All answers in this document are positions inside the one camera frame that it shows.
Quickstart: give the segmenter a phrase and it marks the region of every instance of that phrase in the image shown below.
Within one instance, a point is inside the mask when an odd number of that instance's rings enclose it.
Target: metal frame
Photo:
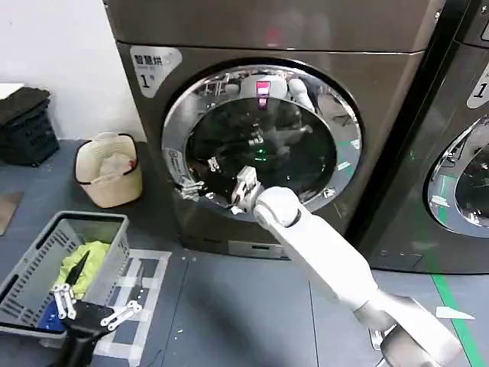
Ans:
[[[488,143],[489,118],[486,115],[464,130],[447,147],[429,178],[429,210],[438,222],[453,232],[489,238],[489,221],[479,219],[480,213],[461,209],[455,197],[460,176]]]
[[[195,183],[186,164],[186,144],[193,129],[206,113],[234,100],[260,98],[256,93],[250,94],[251,88],[242,88],[241,82],[245,78],[248,78],[246,83],[268,78],[272,85],[267,98],[282,99],[307,109],[329,130],[336,147],[336,167],[324,189],[304,205],[308,210],[314,211],[334,200],[352,179],[360,160],[362,141],[358,117],[341,93],[324,80],[297,68],[277,65],[247,65],[223,70],[201,79],[183,92],[165,118],[161,138],[161,150],[173,180],[178,184]],[[274,89],[273,80],[277,78],[286,80],[287,91]],[[306,96],[314,95],[314,103],[311,99],[298,96],[297,89],[294,91],[290,87],[291,80],[303,81],[303,85],[307,87],[300,94],[307,92]],[[200,201],[205,200],[212,202],[205,197]],[[233,216],[228,209],[214,203],[210,207],[219,209],[225,216],[254,220],[247,218],[249,215],[244,213]]]

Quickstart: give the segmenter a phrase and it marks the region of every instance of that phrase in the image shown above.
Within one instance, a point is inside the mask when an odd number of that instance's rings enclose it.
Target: beige basket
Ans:
[[[114,153],[130,157],[136,162],[134,167],[123,175],[99,177],[102,161]],[[83,144],[76,153],[75,179],[101,208],[136,200],[143,191],[143,180],[134,139],[127,134],[105,132]]]

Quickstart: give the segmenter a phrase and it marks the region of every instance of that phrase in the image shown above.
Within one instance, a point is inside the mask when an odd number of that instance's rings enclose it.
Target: gray washing machine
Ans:
[[[375,268],[489,272],[488,22],[489,1],[471,1],[427,113],[387,191],[377,188],[383,196],[358,240]]]
[[[344,232],[443,5],[107,1],[182,243],[285,256],[250,214],[232,213],[246,165]]]

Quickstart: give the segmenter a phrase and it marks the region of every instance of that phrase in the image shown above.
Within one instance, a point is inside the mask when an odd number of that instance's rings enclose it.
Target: black cloth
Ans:
[[[5,99],[0,99],[0,126],[14,121],[26,112],[49,102],[46,90],[22,87]]]

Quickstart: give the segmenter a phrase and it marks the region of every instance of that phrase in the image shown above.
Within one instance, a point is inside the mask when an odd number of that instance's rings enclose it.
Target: black crate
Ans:
[[[49,99],[0,125],[0,160],[38,167],[60,148],[47,105]]]

